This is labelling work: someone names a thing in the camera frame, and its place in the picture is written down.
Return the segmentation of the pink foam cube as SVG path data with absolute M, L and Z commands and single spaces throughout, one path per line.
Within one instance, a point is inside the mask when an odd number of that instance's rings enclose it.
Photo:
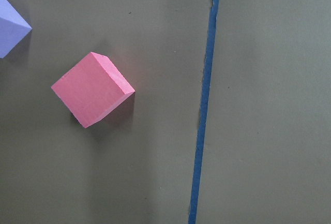
M 135 93 L 111 60 L 95 52 L 89 52 L 51 89 L 84 128 L 101 121 Z

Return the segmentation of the purple foam cube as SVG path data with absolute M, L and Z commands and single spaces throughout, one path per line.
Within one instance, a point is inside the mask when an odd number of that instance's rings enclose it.
M 1 0 L 1 58 L 4 58 L 32 27 L 8 0 Z

